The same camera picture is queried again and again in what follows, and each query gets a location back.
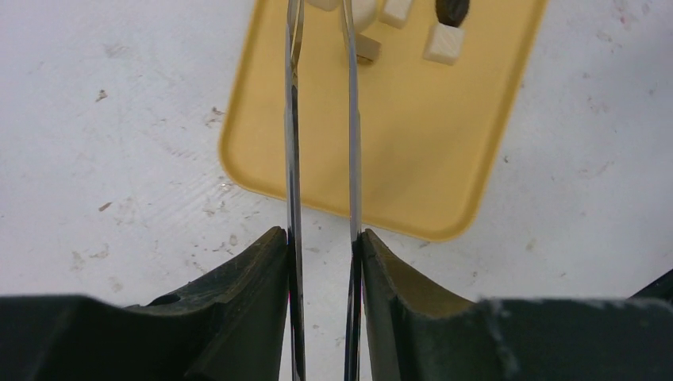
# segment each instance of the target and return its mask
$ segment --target metal tongs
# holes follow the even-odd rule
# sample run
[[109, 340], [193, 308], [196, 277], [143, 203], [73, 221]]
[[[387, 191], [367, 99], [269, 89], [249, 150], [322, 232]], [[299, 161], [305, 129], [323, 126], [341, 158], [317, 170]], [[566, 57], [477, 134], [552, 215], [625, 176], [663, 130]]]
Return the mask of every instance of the metal tongs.
[[[362, 310], [362, 211], [360, 112], [358, 111], [356, 36], [351, 0], [343, 2], [344, 42], [348, 52], [348, 171], [350, 187], [351, 275], [348, 286], [344, 379], [360, 379]], [[299, 190], [298, 62], [302, 47], [304, 0], [288, 0], [285, 36], [285, 153], [287, 175], [287, 242], [290, 249], [290, 324], [292, 379], [306, 379], [302, 285], [302, 216]]]

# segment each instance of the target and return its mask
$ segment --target tray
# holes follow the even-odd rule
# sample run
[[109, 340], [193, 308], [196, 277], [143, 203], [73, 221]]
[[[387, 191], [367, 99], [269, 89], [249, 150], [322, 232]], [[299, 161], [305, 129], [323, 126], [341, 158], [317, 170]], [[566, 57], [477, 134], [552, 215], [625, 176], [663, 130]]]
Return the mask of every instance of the tray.
[[[415, 0], [404, 29], [360, 66], [363, 220], [427, 241], [462, 233], [479, 207], [546, 0], [472, 0], [455, 66], [422, 59], [434, 1]], [[285, 197], [286, 1], [257, 0], [220, 140], [241, 187]], [[348, 63], [340, 11], [306, 3], [299, 63], [302, 203], [348, 216]]]

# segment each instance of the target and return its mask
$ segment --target stained white surface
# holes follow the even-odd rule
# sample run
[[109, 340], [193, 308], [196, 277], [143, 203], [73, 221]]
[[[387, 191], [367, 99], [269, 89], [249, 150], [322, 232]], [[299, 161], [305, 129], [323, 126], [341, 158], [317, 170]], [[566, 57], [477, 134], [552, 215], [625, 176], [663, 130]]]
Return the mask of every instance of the stained white surface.
[[[0, 1], [0, 293], [146, 303], [284, 224], [217, 162], [252, 6]], [[551, 0], [474, 225], [377, 233], [468, 298], [625, 297], [670, 270], [671, 20], [668, 0]], [[348, 222], [303, 218], [308, 376], [338, 380]]]

